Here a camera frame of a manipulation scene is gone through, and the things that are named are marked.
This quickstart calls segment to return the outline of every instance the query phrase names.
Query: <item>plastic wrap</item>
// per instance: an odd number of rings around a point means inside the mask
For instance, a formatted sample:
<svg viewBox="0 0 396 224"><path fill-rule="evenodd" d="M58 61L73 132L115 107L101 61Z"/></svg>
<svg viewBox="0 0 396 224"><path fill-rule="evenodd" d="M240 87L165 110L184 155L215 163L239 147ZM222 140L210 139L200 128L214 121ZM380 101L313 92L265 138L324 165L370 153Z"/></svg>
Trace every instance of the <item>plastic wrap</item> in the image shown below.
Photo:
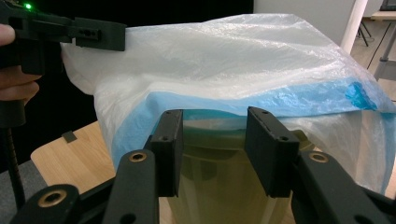
<svg viewBox="0 0 396 224"><path fill-rule="evenodd" d="M243 118L266 109L384 192L396 108L373 76L308 22L288 14L127 29L126 51L63 44L70 80L92 94L114 165L140 149L161 113Z"/></svg>

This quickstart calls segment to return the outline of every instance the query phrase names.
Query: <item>floor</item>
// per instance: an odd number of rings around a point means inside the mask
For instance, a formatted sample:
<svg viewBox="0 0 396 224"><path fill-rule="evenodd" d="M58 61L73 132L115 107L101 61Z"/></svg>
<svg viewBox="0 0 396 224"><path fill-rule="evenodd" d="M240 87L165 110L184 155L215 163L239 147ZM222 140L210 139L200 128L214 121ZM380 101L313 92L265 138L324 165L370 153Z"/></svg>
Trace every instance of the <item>floor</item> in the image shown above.
<svg viewBox="0 0 396 224"><path fill-rule="evenodd" d="M378 66L379 58L385 50L385 45L388 43L389 35L394 24L389 25L389 23L385 21L370 20L364 20L364 23L371 35L367 34L364 27L361 27L367 37L368 47L365 45L362 36L357 36L351 51L351 56L361 66L367 68L373 74ZM393 48L389 57L396 58L396 47ZM389 95L390 99L396 101L395 81L380 79L378 82L384 92ZM34 193L46 187L44 180L31 161L20 165L20 172L26 198L30 198ZM7 172L0 174L0 183L2 183L0 187L0 224L6 224L9 223L16 213L12 187ZM396 186L389 186L387 194L393 195L390 197L394 197L395 190Z"/></svg>

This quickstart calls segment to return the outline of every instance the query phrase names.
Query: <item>wooden table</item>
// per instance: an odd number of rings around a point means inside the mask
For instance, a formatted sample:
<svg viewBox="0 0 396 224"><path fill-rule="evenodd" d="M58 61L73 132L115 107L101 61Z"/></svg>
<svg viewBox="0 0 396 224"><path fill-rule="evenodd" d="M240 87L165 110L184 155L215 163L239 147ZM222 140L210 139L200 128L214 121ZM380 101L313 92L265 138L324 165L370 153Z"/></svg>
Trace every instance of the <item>wooden table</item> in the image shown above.
<svg viewBox="0 0 396 224"><path fill-rule="evenodd" d="M59 138L32 153L32 161L46 183L71 184L83 193L115 176L98 122L94 122L74 132L77 140L67 143ZM391 198L396 190L396 170L387 195ZM175 223L166 198L160 198L160 223ZM295 224L288 209L282 224Z"/></svg>
<svg viewBox="0 0 396 224"><path fill-rule="evenodd" d="M396 22L396 11L377 11L371 17L376 21L391 21ZM388 56L396 40L396 26L390 35L389 42L385 48L384 54L379 61L378 67L375 70L374 77L376 80L380 78L388 80L396 80L396 61L389 60Z"/></svg>

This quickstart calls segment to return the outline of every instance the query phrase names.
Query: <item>chair leg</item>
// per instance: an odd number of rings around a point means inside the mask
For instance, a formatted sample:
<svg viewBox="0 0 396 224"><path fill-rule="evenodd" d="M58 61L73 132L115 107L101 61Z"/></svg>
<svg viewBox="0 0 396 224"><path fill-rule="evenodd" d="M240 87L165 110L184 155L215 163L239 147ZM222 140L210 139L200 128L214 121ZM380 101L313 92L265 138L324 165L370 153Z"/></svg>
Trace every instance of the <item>chair leg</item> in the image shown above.
<svg viewBox="0 0 396 224"><path fill-rule="evenodd" d="M364 33L363 33L363 31L361 30L360 27L359 27L358 32L363 37L363 40L364 40L364 43L366 44L366 47L369 47L369 43L367 43L366 36L364 36Z"/></svg>
<svg viewBox="0 0 396 224"><path fill-rule="evenodd" d="M361 24L363 25L363 27L364 27L364 29L366 30L367 34L368 34L370 37L372 37L371 34L370 34L370 32L369 32L369 30L368 30L367 27L366 27L366 24L364 24L363 21L361 22Z"/></svg>

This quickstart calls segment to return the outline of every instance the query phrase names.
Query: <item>white wall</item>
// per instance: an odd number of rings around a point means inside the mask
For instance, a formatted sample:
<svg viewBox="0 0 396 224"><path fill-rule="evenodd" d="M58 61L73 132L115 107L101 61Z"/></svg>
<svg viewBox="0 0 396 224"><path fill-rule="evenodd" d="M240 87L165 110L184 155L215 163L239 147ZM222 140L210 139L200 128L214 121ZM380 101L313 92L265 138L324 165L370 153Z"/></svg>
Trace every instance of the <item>white wall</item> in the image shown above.
<svg viewBox="0 0 396 224"><path fill-rule="evenodd" d="M350 53L367 0L255 0L255 13L294 14Z"/></svg>

